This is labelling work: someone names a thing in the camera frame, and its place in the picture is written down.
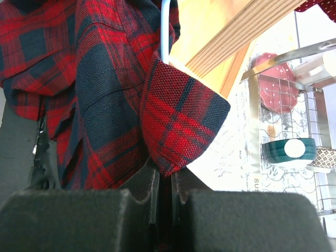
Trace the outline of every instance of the red polka dot dish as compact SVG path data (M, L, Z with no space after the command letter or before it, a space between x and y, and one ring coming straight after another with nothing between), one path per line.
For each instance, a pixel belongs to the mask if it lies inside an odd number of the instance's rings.
M253 67L276 56L277 54L266 52L255 60ZM261 104L276 113L291 112L298 103L299 90L291 87L289 81L295 82L296 78L287 63L259 74L258 82Z

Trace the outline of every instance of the green bowl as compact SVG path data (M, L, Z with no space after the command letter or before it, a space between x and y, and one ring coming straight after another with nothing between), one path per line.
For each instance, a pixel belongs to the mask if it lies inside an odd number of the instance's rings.
M282 167L305 167L316 157L313 138L285 139L262 145L264 157L270 164Z

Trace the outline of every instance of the metal dish rack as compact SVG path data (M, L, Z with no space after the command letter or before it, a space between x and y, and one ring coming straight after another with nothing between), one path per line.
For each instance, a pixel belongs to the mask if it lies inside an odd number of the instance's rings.
M276 169L264 158L261 145L266 142L291 138L314 138L317 146L331 148L326 103L323 87L336 83L336 78L305 86L273 78L275 85L288 85L299 90L297 104L291 113L275 113L261 105L258 76L284 62L316 55L336 48L336 38L299 48L269 59L245 72L250 99L251 166L264 182L262 191L299 193L315 205L321 224L331 241L336 238L336 173L311 172L305 168Z

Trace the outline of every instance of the plaid fabric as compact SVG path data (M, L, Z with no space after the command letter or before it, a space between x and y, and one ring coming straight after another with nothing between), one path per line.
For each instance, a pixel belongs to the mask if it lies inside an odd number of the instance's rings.
M315 4L318 4L324 13L334 22L336 22L336 0L307 0L295 9L297 12L305 12Z
M149 155L165 175L199 157L229 104L159 58L161 0L0 4L0 83L21 117L46 116L63 188L116 188ZM177 0L170 44L180 35Z

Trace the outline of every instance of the wooden board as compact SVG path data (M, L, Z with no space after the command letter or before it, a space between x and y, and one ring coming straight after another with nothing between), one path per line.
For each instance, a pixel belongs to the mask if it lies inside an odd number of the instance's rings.
M227 23L225 23L224 18L220 19L221 30L186 64L188 69L201 78L304 3L305 0L223 1L226 3L223 5L220 5L217 1L215 2L213 4L211 1L209 8L211 9L211 6L216 5L218 9L222 8L222 15L228 13L231 19L226 19ZM238 2L238 9L240 10L233 15L234 8L230 6L235 6L236 2ZM219 10L213 10L212 16L210 9L208 10L208 17L217 22L217 12Z
M234 18L250 0L179 0L181 37L171 51L171 64L194 75L185 65ZM225 62L221 62L203 78L202 83L227 97L248 45Z

